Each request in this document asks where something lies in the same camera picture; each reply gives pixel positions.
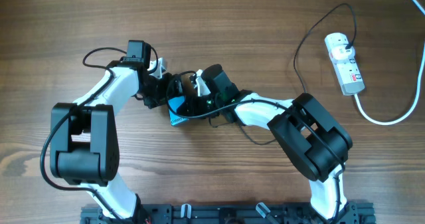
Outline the blue screen smartphone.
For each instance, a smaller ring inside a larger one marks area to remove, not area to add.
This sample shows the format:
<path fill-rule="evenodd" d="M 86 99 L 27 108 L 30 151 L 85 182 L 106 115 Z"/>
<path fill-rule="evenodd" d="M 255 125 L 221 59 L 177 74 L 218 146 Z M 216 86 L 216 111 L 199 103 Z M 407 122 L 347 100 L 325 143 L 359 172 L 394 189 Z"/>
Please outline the blue screen smartphone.
<path fill-rule="evenodd" d="M 178 96 L 169 99 L 169 118 L 172 126 L 180 126 L 189 121 L 188 118 L 184 118 L 179 115 L 178 109 L 185 103 L 184 96 Z"/>

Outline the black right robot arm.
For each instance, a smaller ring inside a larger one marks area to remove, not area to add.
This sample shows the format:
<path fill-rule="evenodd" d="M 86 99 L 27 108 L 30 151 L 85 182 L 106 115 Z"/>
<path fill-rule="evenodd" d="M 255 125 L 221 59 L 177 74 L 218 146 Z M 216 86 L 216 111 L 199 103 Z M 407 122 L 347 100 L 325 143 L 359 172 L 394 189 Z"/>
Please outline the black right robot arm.
<path fill-rule="evenodd" d="M 230 123 L 270 131 L 309 180 L 313 210 L 324 221 L 338 222 L 347 203 L 341 181 L 353 141 L 311 94 L 275 100 L 240 90 L 219 64 L 188 73 L 194 91 L 185 95 L 181 79 L 173 81 L 167 89 L 170 112 L 184 119 L 221 115 Z"/>

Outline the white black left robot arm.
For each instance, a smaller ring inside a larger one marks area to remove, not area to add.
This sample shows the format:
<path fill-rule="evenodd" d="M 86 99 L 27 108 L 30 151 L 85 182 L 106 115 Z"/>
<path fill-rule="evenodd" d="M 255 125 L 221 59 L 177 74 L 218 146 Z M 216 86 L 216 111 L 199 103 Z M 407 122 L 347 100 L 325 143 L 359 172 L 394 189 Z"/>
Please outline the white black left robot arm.
<path fill-rule="evenodd" d="M 50 134 L 41 152 L 44 180 L 66 191 L 85 191 L 105 223 L 150 223 L 138 194 L 118 173 L 116 115 L 134 97 L 149 108 L 165 103 L 173 78 L 163 58 L 144 41 L 130 40 L 124 56 L 104 67 L 104 77 L 82 97 L 51 110 Z"/>

